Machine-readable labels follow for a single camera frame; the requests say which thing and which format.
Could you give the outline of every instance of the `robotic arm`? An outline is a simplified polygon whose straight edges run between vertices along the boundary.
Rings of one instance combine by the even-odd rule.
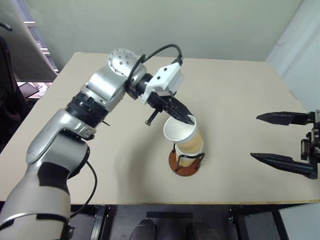
[[[174,47],[179,55],[173,63],[152,76],[143,65],[163,49]],[[0,213],[0,239],[68,239],[70,231],[70,195],[67,179],[79,173],[87,163],[96,126],[103,122],[124,97],[141,97],[154,108],[145,122],[150,125],[157,113],[168,114],[194,124],[189,110],[175,93],[183,81],[182,54],[175,44],[138,58],[127,49],[109,55],[108,64],[95,72],[65,109],[43,127],[30,144],[27,170],[8,196]]]

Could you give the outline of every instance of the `white paper cup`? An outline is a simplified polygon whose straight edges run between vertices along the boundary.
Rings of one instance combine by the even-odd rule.
[[[163,126],[163,134],[168,140],[174,142],[180,151],[191,156],[202,151],[204,141],[195,117],[188,116],[192,119],[194,125],[184,123],[171,116]]]
[[[196,153],[193,153],[193,154],[190,154],[190,153],[184,153],[182,152],[177,145],[175,145],[175,159],[176,161],[178,162],[178,158],[180,155],[187,155],[187,156],[190,156],[190,157],[193,157],[193,156],[197,156],[198,154],[200,154],[203,150],[203,145],[201,147],[201,149],[196,152]],[[182,166],[182,167],[189,167],[194,161],[196,160],[196,158],[187,158],[187,157],[180,157],[180,162],[179,162],[179,165]]]

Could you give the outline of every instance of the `table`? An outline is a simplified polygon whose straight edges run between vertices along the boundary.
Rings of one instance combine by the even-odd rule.
[[[64,108],[107,54],[77,52],[37,102],[0,155],[0,201],[4,201],[26,170],[32,139],[59,109]],[[172,58],[154,57],[148,72]],[[163,135],[169,115],[159,114],[151,126],[148,105],[125,96],[100,124],[89,161],[98,176],[90,204],[269,204],[320,200],[320,180],[274,169],[250,152],[275,153],[300,159],[300,141],[311,126],[280,126],[256,116],[276,111],[305,112],[273,67],[266,62],[192,59],[182,65],[185,81],[176,97],[197,119],[206,156],[189,177],[169,167],[173,144]],[[85,166],[68,180],[71,202],[83,204],[94,178]]]

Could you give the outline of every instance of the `black shoe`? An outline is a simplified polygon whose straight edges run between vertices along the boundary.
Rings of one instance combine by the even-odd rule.
[[[208,224],[196,221],[187,226],[188,240],[221,240],[217,232]]]
[[[151,219],[143,219],[135,227],[129,240],[155,240],[157,236],[156,225]]]

